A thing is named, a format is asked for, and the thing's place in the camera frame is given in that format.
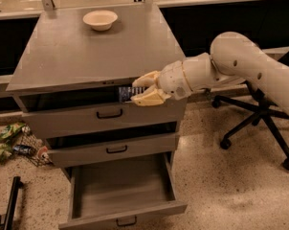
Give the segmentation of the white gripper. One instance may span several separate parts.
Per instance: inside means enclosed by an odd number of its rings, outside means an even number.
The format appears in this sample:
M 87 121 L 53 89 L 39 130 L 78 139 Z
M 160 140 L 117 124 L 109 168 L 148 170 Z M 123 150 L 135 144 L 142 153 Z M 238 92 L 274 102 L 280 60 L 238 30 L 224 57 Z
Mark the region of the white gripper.
M 137 106 L 153 106 L 163 104 L 170 97 L 181 100 L 191 95 L 186 80 L 183 62 L 178 60 L 167 65 L 161 72 L 152 71 L 133 81 L 133 87 L 159 86 L 160 89 L 147 89 L 143 94 L 131 98 Z

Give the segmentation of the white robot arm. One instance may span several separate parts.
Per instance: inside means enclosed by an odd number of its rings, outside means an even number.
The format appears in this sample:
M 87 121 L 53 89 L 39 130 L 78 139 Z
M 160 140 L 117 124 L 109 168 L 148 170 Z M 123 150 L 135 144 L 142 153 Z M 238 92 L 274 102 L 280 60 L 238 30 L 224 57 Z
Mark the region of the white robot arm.
M 289 66 L 266 55 L 248 37 L 219 34 L 207 53 L 175 61 L 161 71 L 134 80 L 145 92 L 131 101 L 138 106 L 181 100 L 195 91 L 248 81 L 289 116 Z

